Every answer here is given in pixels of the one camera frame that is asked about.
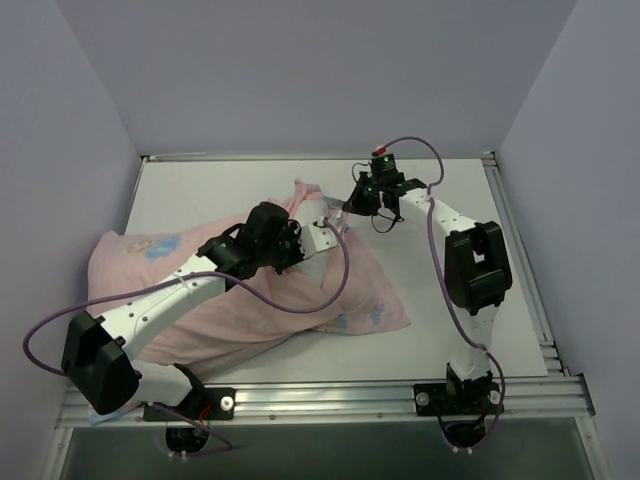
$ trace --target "bolt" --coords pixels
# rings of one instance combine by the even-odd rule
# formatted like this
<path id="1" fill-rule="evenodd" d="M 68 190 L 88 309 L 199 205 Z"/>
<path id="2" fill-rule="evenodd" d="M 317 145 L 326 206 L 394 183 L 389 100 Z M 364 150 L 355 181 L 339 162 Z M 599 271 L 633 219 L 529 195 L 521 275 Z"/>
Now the bolt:
<path id="1" fill-rule="evenodd" d="M 420 407 L 426 407 L 427 405 L 429 405 L 429 395 L 427 395 L 425 392 L 420 392 L 418 395 L 416 395 L 416 403 Z"/>
<path id="2" fill-rule="evenodd" d="M 223 412 L 230 412 L 233 405 L 234 401 L 231 397 L 222 397 L 222 400 L 220 400 L 220 408 L 222 408 Z"/>
<path id="3" fill-rule="evenodd" d="M 491 393 L 489 394 L 489 401 L 493 405 L 498 405 L 500 403 L 500 392 L 497 390 L 491 390 Z"/>

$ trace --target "gray wall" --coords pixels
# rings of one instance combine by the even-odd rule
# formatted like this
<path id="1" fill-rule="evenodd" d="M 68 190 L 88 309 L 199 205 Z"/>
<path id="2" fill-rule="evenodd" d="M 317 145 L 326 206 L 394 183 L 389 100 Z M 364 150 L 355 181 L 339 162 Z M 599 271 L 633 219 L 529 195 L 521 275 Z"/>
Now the gray wall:
<path id="1" fill-rule="evenodd" d="M 99 235 L 122 225 L 136 152 L 53 0 L 0 7 L 0 477 L 36 478 L 61 379 L 22 356 L 26 330 L 85 295 Z M 65 322 L 35 347 L 58 363 Z"/>
<path id="2" fill-rule="evenodd" d="M 478 157 L 575 0 L 58 3 L 141 153 L 361 154 L 420 133 Z"/>
<path id="3" fill-rule="evenodd" d="M 640 469 L 639 21 L 637 0 L 579 0 L 499 159 L 616 479 Z"/>

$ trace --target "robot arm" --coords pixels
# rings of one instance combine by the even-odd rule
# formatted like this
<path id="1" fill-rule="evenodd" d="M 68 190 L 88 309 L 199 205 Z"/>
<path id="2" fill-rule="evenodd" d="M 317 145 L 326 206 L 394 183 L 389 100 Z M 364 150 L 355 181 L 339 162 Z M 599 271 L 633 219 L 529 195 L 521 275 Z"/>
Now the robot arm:
<path id="1" fill-rule="evenodd" d="M 423 182 L 406 180 L 397 170 L 393 154 L 374 155 L 370 167 L 370 172 L 360 172 L 343 209 L 370 216 L 386 207 L 395 214 L 394 222 L 402 218 L 426 232 L 433 202 L 431 222 L 447 293 L 467 337 L 489 349 L 498 307 L 512 285 L 500 226 L 476 222 L 430 198 Z M 470 390 L 486 398 L 492 388 L 491 378 L 484 351 L 456 336 L 447 365 L 451 390 Z"/>
<path id="2" fill-rule="evenodd" d="M 67 331 L 63 372 L 99 414 L 130 401 L 159 402 L 192 417 L 206 404 L 202 383 L 186 367 L 136 360 L 164 329 L 200 303 L 233 287 L 228 278 L 251 278 L 260 267 L 281 273 L 337 245 L 318 222 L 300 225 L 281 207 L 263 202 L 245 224 L 209 239 L 156 291 L 109 310 L 98 318 L 76 315 Z M 206 275 L 217 272 L 221 276 Z"/>

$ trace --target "pink pillowcase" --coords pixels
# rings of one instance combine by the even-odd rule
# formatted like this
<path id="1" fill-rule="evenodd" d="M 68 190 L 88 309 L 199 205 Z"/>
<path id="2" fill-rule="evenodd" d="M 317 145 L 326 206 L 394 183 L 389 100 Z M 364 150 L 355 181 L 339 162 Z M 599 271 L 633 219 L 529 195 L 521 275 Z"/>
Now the pink pillowcase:
<path id="1" fill-rule="evenodd" d="M 296 181 L 294 197 L 275 203 L 280 203 L 293 217 L 303 201 L 322 198 L 316 185 Z M 179 268 L 206 240 L 235 223 L 244 222 L 246 216 L 238 215 L 171 235 L 119 236 L 107 232 L 89 262 L 89 298 L 158 283 Z M 307 315 L 285 313 L 236 287 L 184 315 L 147 345 L 138 359 L 159 364 L 182 363 L 198 375 L 211 375 L 303 330 L 365 334 L 409 325 L 404 308 L 375 257 L 348 227 L 343 238 L 350 256 L 349 280 L 342 295 L 326 309 Z M 262 268 L 248 283 L 279 304 L 309 308 L 325 302 L 337 290 L 343 266 L 338 247 L 329 257 L 322 285 L 295 268 L 282 275 Z M 97 305 L 90 313 L 100 315 L 122 303 Z"/>

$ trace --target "black bracket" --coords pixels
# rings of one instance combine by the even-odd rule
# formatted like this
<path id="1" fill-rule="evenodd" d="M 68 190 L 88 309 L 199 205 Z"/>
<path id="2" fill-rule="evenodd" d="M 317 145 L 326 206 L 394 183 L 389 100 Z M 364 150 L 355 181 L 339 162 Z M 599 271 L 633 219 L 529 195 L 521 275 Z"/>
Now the black bracket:
<path id="1" fill-rule="evenodd" d="M 447 365 L 446 378 L 442 383 L 418 383 L 413 386 L 413 399 L 419 417 L 480 417 L 498 412 L 500 390 L 491 372 L 476 380 L 462 381 Z"/>
<path id="2" fill-rule="evenodd" d="M 498 384 L 493 382 L 491 390 L 499 394 Z M 460 402 L 455 396 L 448 393 L 446 383 L 418 383 L 413 386 L 413 399 L 416 414 L 419 417 L 450 417 L 450 416 L 480 416 L 495 415 L 498 412 L 496 405 L 491 403 L 489 396 L 478 399 L 469 405 Z"/>
<path id="3" fill-rule="evenodd" d="M 202 395 L 203 407 L 199 411 L 191 410 L 188 412 L 180 411 L 191 420 L 200 420 L 202 411 L 207 412 L 203 415 L 205 420 L 232 420 L 235 413 L 236 390 L 231 387 L 212 387 L 205 388 Z M 145 422 L 171 422 L 175 421 L 175 417 L 151 408 L 148 405 L 144 407 L 142 419 Z"/>

